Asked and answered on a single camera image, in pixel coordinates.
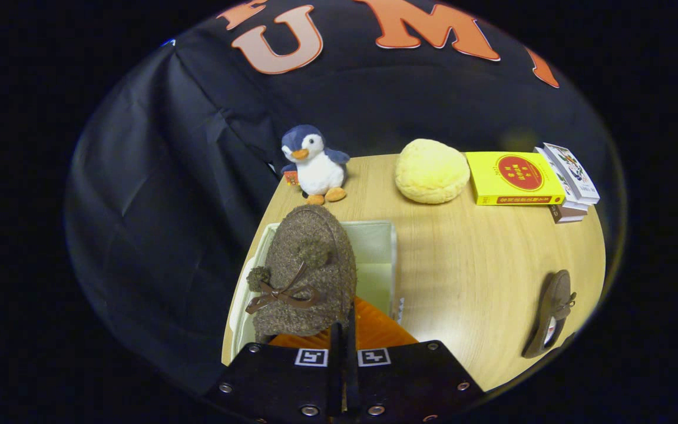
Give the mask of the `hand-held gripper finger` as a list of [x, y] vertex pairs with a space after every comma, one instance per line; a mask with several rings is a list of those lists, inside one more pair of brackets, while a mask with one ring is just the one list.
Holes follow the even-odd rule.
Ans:
[[353, 423], [442, 423], [481, 405], [486, 393], [440, 340], [418, 343], [397, 322], [355, 298], [347, 403]]
[[206, 400], [246, 423], [331, 423], [342, 413], [346, 338], [330, 328], [329, 348], [248, 343]]

